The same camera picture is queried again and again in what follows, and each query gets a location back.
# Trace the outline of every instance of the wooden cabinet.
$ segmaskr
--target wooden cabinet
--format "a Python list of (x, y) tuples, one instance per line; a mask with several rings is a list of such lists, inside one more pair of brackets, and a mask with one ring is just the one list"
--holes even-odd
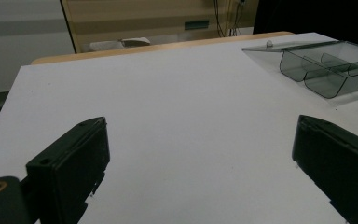
[[(206, 32), (217, 35), (216, 11), (226, 34), (234, 20), (236, 0), (61, 0), (76, 52), (91, 42), (141, 36)], [(258, 0), (248, 0), (241, 25), (252, 26)], [(193, 24), (187, 30), (185, 24)]]

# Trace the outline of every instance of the clear acrylic holder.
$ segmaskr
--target clear acrylic holder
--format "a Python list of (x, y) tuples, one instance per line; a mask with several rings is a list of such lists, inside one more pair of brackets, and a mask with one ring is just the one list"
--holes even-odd
[(282, 52), (281, 72), (292, 80), (331, 99), (358, 91), (358, 45), (348, 41), (284, 43), (242, 49)]

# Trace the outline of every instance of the gray wall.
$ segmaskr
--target gray wall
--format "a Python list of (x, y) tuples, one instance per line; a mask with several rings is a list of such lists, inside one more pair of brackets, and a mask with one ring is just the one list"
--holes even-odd
[(9, 91), (22, 65), (74, 53), (60, 0), (0, 0), (0, 91)]

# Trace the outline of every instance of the transparent plastic tray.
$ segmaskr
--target transparent plastic tray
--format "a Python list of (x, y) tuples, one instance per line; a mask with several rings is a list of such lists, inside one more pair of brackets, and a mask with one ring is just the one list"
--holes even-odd
[(358, 45), (348, 41), (291, 42), (242, 49), (282, 52), (281, 72), (325, 98), (358, 91)]

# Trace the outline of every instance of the white table surface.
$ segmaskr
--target white table surface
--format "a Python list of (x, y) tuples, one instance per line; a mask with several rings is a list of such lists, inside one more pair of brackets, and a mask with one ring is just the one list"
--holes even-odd
[(0, 176), (23, 179), (62, 134), (105, 116), (111, 162), (80, 223), (344, 224), (291, 153), (300, 114), (358, 135), (358, 92), (325, 100), (277, 55), (241, 51), (266, 42), (23, 66), (0, 114)]

